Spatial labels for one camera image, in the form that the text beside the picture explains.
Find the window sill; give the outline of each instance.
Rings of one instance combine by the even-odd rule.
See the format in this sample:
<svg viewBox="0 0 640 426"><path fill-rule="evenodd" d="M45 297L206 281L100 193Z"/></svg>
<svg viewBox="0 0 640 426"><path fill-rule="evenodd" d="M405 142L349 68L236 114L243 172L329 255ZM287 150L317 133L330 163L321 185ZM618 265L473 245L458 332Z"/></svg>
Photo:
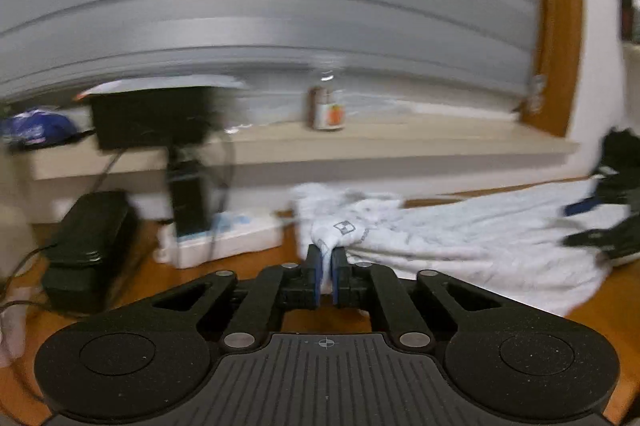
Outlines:
<svg viewBox="0 0 640 426"><path fill-rule="evenodd" d="M392 122L349 122L337 132L317 132L301 123L281 123L242 129L232 136L238 165L441 157L472 155L570 154L578 144L556 138L517 122L468 119L440 115L408 117ZM209 143L201 155L219 151ZM111 155L101 154L95 138L76 145L30 152L27 160L33 180L98 175ZM160 150L129 152L113 173L163 170L166 154Z"/></svg>

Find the power strip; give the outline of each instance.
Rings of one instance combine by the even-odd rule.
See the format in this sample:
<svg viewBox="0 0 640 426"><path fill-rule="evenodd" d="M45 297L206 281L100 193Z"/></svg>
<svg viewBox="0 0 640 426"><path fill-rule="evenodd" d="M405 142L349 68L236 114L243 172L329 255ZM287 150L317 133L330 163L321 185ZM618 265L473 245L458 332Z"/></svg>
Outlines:
<svg viewBox="0 0 640 426"><path fill-rule="evenodd" d="M175 225L164 226L159 234L160 247L154 253L156 262L188 269L208 261L282 244L282 222L268 209L222 213L218 216L217 227L216 243L211 249L209 232L177 239Z"/></svg>

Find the black box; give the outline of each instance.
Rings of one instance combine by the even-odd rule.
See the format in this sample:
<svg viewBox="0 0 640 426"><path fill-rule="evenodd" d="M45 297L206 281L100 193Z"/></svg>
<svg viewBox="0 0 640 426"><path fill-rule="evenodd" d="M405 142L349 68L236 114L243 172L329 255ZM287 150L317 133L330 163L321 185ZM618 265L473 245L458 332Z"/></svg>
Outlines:
<svg viewBox="0 0 640 426"><path fill-rule="evenodd" d="M94 314L105 310L138 227L124 191L100 191L78 199L66 213L44 255L42 287L53 308Z"/></svg>
<svg viewBox="0 0 640 426"><path fill-rule="evenodd" d="M212 88L141 89L88 96L103 151L202 144Z"/></svg>

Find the blue strap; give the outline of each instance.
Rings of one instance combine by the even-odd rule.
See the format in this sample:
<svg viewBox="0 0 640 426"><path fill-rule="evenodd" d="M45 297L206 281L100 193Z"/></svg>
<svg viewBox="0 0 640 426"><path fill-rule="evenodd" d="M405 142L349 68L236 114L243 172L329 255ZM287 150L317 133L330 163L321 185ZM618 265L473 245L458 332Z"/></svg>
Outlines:
<svg viewBox="0 0 640 426"><path fill-rule="evenodd" d="M322 254L318 247L309 246L303 266L313 273L314 296L316 297L316 307L318 307L320 305L320 289L322 285Z"/></svg>
<svg viewBox="0 0 640 426"><path fill-rule="evenodd" d="M581 200L580 202L570 203L564 207L565 216L581 215L582 213L588 213L591 209L595 209L602 202L597 197L589 197L588 199Z"/></svg>

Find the circular pad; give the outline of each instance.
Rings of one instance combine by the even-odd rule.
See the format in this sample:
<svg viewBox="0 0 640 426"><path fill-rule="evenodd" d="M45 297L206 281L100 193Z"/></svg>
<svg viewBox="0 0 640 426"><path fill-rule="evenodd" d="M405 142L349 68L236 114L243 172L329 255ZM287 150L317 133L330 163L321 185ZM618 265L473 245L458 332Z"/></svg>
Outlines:
<svg viewBox="0 0 640 426"><path fill-rule="evenodd" d="M195 330L87 328L61 330L36 355L47 405L63 415L126 422L155 414L189 398L209 372L209 346Z"/></svg>
<svg viewBox="0 0 640 426"><path fill-rule="evenodd" d="M469 312L444 364L469 399L530 422L602 411L618 378L615 350L597 332L520 305Z"/></svg>
<svg viewBox="0 0 640 426"><path fill-rule="evenodd" d="M569 368L574 351L547 334L512 336L500 345L500 357L514 370L530 376L553 376Z"/></svg>
<svg viewBox="0 0 640 426"><path fill-rule="evenodd" d="M80 361L103 376L126 376L151 362L156 346L137 334L107 334L88 342L80 351Z"/></svg>

